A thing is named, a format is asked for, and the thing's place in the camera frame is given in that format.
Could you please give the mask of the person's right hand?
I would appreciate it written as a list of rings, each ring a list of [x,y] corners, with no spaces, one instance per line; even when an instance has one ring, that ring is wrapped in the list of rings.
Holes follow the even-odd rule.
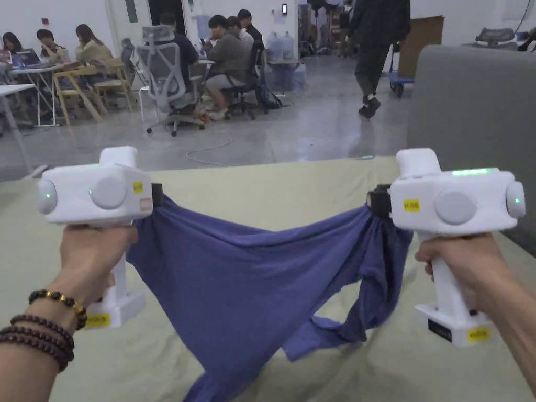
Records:
[[[443,259],[470,309],[485,313],[498,327],[504,325],[500,307],[516,278],[491,233],[428,240],[421,243],[415,258],[426,264],[430,276],[433,260]]]

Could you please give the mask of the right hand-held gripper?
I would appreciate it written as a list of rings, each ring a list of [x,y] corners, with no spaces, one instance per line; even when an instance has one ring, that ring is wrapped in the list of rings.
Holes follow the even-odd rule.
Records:
[[[428,148],[400,150],[396,160],[399,178],[370,191],[367,204],[374,216],[415,232],[420,242],[512,229],[526,214],[523,184],[511,172],[496,167],[443,171]],[[418,305],[418,321],[456,347],[488,341],[489,318],[469,309],[441,258],[432,267],[437,304]]]

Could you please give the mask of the person's left hand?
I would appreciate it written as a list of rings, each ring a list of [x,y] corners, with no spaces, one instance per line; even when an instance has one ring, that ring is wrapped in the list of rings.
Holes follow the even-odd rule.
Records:
[[[112,269],[137,240],[134,226],[66,226],[60,245],[61,269],[46,289],[89,306],[112,286]]]

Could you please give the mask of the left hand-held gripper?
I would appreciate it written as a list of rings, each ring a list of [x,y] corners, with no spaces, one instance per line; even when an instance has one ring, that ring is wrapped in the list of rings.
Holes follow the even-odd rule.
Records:
[[[104,149],[96,164],[55,167],[37,185],[37,209],[57,225],[98,229],[125,226],[162,205],[163,188],[139,169],[132,146]],[[114,284],[88,308],[87,328],[117,328],[146,307],[143,291],[129,291],[124,256],[112,270]]]

